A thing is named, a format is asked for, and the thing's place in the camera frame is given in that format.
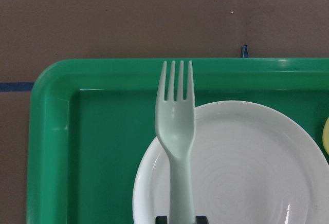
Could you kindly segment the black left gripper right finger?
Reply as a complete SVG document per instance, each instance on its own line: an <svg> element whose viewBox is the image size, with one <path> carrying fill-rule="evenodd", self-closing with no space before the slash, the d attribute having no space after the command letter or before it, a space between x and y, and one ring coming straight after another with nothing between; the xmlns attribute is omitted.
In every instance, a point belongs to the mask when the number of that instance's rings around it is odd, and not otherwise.
<svg viewBox="0 0 329 224"><path fill-rule="evenodd" d="M209 224L206 216L196 216L196 224Z"/></svg>

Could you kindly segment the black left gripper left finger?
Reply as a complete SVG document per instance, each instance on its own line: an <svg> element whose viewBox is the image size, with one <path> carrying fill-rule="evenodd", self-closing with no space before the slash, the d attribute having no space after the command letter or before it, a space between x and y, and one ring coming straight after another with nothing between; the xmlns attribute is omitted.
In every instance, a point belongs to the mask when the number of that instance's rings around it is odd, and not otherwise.
<svg viewBox="0 0 329 224"><path fill-rule="evenodd" d="M167 216L157 216L155 218L155 224L168 224Z"/></svg>

